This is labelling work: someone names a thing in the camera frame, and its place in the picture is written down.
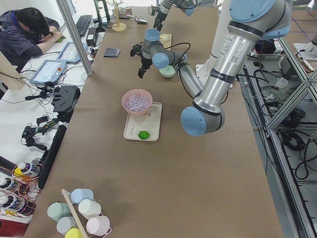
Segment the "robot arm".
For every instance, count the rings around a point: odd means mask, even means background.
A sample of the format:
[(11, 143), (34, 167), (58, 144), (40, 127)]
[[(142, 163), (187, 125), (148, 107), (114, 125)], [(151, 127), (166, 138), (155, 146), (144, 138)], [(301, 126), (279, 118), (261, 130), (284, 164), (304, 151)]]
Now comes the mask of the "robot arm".
[(155, 24), (146, 30), (143, 45), (137, 52), (142, 62), (138, 76), (142, 78), (151, 65), (158, 69), (174, 67), (193, 98), (193, 105), (181, 113), (183, 129), (191, 136), (217, 131), (225, 121), (222, 100), (247, 55), (257, 41), (288, 34), (292, 6), (291, 0), (232, 0), (228, 6), (223, 6), (221, 14), (230, 16), (228, 34), (206, 83), (195, 75), (184, 53), (164, 49), (159, 41), (161, 25)]
[(159, 6), (151, 6), (150, 15), (156, 16), (153, 27), (159, 31), (162, 29), (163, 22), (172, 6), (180, 9), (185, 15), (191, 16), (200, 3), (201, 0), (163, 0)]

